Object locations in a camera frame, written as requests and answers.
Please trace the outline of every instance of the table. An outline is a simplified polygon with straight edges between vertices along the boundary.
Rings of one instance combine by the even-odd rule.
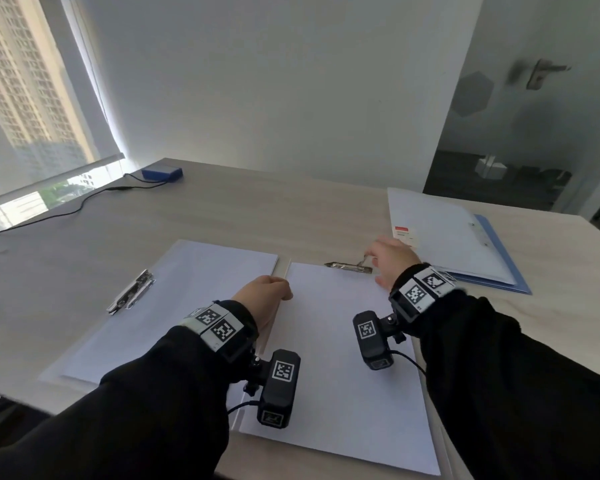
[[[277,253],[274,273],[282,275],[290,260],[357,262],[377,234],[391,232],[385,189],[164,163],[181,166],[184,178],[152,190],[106,192],[76,215],[0,235],[1,394],[51,413],[78,400],[78,388],[39,381],[40,373],[97,326],[117,292],[177,239]],[[468,291],[600,373],[600,231],[578,216],[455,201],[490,220],[534,295],[477,285]],[[471,478],[425,400],[443,478]],[[427,477],[241,433],[231,434],[218,471],[239,480]]]

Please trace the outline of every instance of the door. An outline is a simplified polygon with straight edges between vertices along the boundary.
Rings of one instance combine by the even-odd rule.
[[[529,90],[540,59],[570,70]],[[600,0],[484,0],[425,192],[592,217]]]

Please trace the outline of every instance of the person's left hand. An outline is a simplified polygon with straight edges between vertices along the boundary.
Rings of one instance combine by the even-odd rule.
[[[275,276],[259,276],[247,283],[233,300],[243,304],[256,322],[258,330],[262,330],[278,311],[280,300],[294,297],[289,282]]]

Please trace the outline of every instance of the white paper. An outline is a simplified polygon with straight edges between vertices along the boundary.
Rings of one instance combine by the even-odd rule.
[[[391,367],[372,371],[360,355],[353,317],[391,313],[386,291],[368,274],[307,264],[291,264],[287,279],[294,298],[280,305],[264,359],[277,349],[300,355],[290,423],[269,428],[256,408],[245,408],[240,431],[440,475],[418,370],[396,356]],[[390,345],[415,357],[410,338]]]
[[[417,234],[417,253],[423,261],[451,273],[516,284],[488,236],[471,227],[481,228],[467,209],[418,192],[393,188],[387,192],[392,227],[407,227]]]
[[[150,268],[153,286],[131,309],[109,317],[69,359],[64,375],[99,383],[108,371],[145,354],[195,309],[229,299],[257,276],[271,274],[277,260],[273,254],[176,242]],[[111,290],[112,299],[119,291]]]

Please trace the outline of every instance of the black sleeve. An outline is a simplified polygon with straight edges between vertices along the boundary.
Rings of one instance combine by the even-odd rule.
[[[461,290],[416,322],[429,395],[475,480],[600,480],[599,374]]]
[[[253,321],[236,301],[220,305]],[[197,334],[173,327],[92,393],[0,449],[0,478],[209,478],[228,443],[233,375]]]

